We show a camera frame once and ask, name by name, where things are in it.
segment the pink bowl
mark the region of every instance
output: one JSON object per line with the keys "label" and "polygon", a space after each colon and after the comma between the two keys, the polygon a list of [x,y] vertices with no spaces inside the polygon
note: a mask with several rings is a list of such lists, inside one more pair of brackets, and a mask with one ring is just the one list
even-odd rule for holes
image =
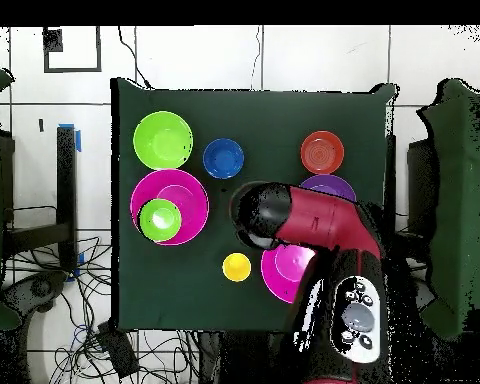
{"label": "pink bowl", "polygon": [[313,256],[314,250],[294,245],[265,250],[261,256],[261,275],[272,294],[293,303],[300,279]]}
{"label": "pink bowl", "polygon": [[208,218],[208,196],[201,183],[181,169],[160,169],[146,175],[133,190],[130,213],[135,226],[140,208],[152,199],[173,202],[181,213],[181,228],[163,246],[176,246],[192,240],[203,229]]}

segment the table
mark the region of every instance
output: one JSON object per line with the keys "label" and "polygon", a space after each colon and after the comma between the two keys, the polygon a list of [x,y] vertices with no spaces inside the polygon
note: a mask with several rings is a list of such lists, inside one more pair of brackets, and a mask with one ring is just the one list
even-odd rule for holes
{"label": "table", "polygon": [[[112,90],[112,315],[122,329],[283,329],[289,304],[274,297],[261,277],[261,251],[242,245],[228,215],[236,188],[253,180],[299,184],[310,174],[300,144],[313,131],[332,131],[345,159],[335,173],[358,199],[382,205],[386,160],[386,105],[395,86],[370,93],[145,90],[111,80]],[[210,213],[202,232],[180,246],[158,246],[134,227],[129,211],[137,183],[149,172],[135,155],[133,134],[155,111],[180,115],[194,135],[181,169],[205,187]],[[229,180],[209,176],[202,162],[206,145],[227,137],[245,153],[241,172]],[[250,277],[233,283],[222,274],[232,252],[246,254]]]}

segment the plastic bowl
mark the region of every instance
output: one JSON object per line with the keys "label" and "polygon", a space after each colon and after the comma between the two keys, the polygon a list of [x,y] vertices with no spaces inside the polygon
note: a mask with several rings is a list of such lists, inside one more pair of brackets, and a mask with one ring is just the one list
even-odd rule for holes
{"label": "plastic bowl", "polygon": [[135,225],[140,208],[151,199],[166,199],[181,213],[181,227],[170,240],[156,242],[175,246],[192,240],[203,229],[208,218],[208,196],[201,183],[181,169],[162,169],[146,175],[135,187],[130,213]]}
{"label": "plastic bowl", "polygon": [[133,148],[140,161],[151,169],[178,168],[192,152],[192,131],[171,112],[144,117],[133,134]]}
{"label": "plastic bowl", "polygon": [[243,253],[231,253],[222,262],[222,272],[228,280],[244,281],[251,274],[251,261]]}
{"label": "plastic bowl", "polygon": [[141,233],[150,240],[170,240],[181,227],[180,211],[169,200],[150,200],[140,209],[138,227],[140,227]]}
{"label": "plastic bowl", "polygon": [[302,188],[340,196],[352,202],[356,201],[356,194],[350,184],[336,175],[313,175],[303,181],[300,186]]}
{"label": "plastic bowl", "polygon": [[306,247],[280,245],[261,256],[261,275],[270,292],[283,302],[293,303],[304,271],[315,256]]}
{"label": "plastic bowl", "polygon": [[344,154],[341,140],[329,131],[308,135],[300,147],[302,164],[313,174],[333,173],[343,162]]}
{"label": "plastic bowl", "polygon": [[212,177],[231,178],[242,169],[244,152],[237,142],[229,138],[218,138],[206,146],[203,164]]}

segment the lime green bowl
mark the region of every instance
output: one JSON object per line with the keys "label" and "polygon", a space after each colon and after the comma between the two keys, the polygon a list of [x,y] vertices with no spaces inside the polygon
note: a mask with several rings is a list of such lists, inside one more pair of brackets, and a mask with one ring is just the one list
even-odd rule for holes
{"label": "lime green bowl", "polygon": [[181,228],[180,210],[169,200],[150,200],[140,210],[139,228],[150,240],[170,240]]}
{"label": "lime green bowl", "polygon": [[171,112],[144,117],[133,134],[133,148],[140,161],[151,169],[179,168],[192,151],[192,131]]}

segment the blue bowl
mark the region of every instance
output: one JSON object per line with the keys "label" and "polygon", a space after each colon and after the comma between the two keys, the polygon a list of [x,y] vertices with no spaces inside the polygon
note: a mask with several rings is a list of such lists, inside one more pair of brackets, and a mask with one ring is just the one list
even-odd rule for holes
{"label": "blue bowl", "polygon": [[226,179],[240,172],[244,164],[244,152],[240,145],[229,138],[213,140],[203,153],[203,164],[214,178]]}

